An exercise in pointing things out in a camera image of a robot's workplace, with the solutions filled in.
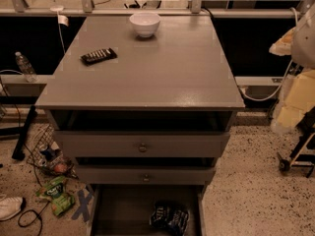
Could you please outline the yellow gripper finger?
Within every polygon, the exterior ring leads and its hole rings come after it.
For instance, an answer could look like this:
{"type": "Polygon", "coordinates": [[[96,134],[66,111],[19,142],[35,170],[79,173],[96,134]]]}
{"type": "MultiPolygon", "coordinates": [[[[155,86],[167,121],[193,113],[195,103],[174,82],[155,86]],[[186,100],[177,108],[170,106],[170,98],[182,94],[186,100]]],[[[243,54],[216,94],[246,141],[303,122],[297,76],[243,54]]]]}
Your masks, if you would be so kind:
{"type": "Polygon", "coordinates": [[[293,34],[294,28],[288,30],[281,38],[272,44],[269,52],[278,56],[290,55],[293,34]]]}
{"type": "Polygon", "coordinates": [[[315,70],[288,75],[273,112],[271,129],[277,134],[292,131],[304,115],[315,107],[315,70]]]}

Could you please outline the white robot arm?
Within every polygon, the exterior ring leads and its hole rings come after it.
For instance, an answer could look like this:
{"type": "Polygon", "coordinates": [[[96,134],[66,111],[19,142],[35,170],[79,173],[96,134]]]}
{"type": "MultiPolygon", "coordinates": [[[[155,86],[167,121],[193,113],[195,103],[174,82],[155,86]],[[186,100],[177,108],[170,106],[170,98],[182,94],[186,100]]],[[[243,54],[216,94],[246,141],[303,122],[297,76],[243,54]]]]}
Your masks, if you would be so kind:
{"type": "Polygon", "coordinates": [[[269,52],[290,55],[292,62],[302,67],[297,76],[283,80],[280,101],[273,113],[271,128],[275,133],[290,132],[315,107],[315,4],[272,44],[269,52]]]}

